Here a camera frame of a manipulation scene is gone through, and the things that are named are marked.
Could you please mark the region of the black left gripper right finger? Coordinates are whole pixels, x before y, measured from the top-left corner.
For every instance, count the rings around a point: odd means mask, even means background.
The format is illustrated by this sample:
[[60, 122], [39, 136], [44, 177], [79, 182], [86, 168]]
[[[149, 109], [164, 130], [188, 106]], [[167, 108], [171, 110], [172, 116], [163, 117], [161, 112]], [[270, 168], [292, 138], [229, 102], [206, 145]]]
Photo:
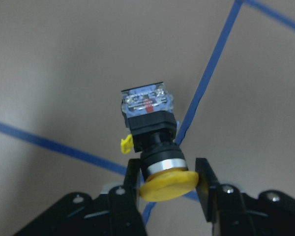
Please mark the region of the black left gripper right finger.
[[196, 158], [195, 171], [199, 175], [196, 192], [207, 222], [212, 224], [214, 236], [225, 236], [225, 193], [212, 167], [205, 158]]

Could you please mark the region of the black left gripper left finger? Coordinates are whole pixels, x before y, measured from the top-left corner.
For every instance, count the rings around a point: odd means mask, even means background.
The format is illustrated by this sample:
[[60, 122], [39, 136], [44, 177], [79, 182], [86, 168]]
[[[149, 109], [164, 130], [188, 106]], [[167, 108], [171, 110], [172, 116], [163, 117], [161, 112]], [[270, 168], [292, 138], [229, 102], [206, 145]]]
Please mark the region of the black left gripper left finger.
[[138, 210], [140, 187], [140, 159], [128, 161], [123, 186], [126, 189], [126, 231], [129, 236], [143, 236], [144, 224]]

